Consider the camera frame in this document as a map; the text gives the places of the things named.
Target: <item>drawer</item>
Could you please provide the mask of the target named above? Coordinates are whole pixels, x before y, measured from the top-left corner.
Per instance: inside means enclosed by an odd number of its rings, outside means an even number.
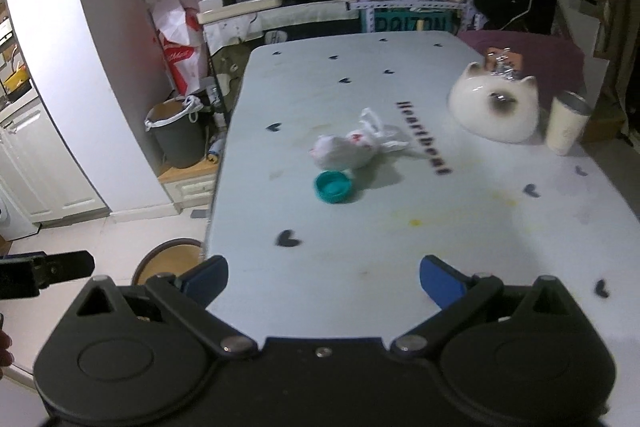
[[[174,203],[190,203],[200,201],[213,196],[213,189],[216,186],[216,174],[206,174],[190,180],[182,180],[164,184]]]

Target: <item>beige cup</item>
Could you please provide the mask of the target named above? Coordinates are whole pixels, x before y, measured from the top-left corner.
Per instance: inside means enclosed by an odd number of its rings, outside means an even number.
[[[563,91],[551,103],[546,145],[554,153],[565,156],[580,136],[593,109],[583,97]]]

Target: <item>screw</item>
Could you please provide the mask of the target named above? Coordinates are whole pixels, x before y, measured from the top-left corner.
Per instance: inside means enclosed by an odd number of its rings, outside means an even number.
[[[254,341],[244,335],[234,335],[222,339],[220,346],[231,355],[241,355],[251,349],[254,349]]]
[[[396,339],[396,347],[404,353],[415,353],[427,347],[427,339],[420,335],[404,335]]]
[[[334,353],[334,350],[331,347],[318,347],[316,349],[316,357],[319,359],[325,359],[326,357],[330,357]]]

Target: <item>gray trash bin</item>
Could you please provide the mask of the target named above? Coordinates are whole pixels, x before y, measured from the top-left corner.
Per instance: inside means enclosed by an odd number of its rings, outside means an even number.
[[[146,115],[145,126],[151,131],[167,161],[178,169],[198,163],[206,153],[204,133],[197,123],[202,102],[195,96],[173,99],[155,105]]]

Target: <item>tabletop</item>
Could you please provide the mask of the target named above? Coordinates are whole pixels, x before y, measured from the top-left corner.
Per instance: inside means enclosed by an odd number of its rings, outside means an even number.
[[[477,60],[443,32],[256,49],[206,237],[207,254],[224,255],[230,272],[209,310],[259,343],[299,336],[382,337],[388,344],[438,311],[418,281],[427,254],[507,284],[553,274],[618,361],[617,412],[609,415],[619,421],[611,425],[631,425],[622,416],[636,421],[640,409],[619,389],[640,388],[631,370],[640,367],[638,220],[579,146],[556,156],[539,134],[504,144],[460,127],[447,95]],[[411,146],[355,173],[350,201],[323,203],[308,151],[320,134],[358,129],[365,107]],[[277,245],[284,230],[293,231],[295,247]],[[599,279],[607,299],[594,293]]]

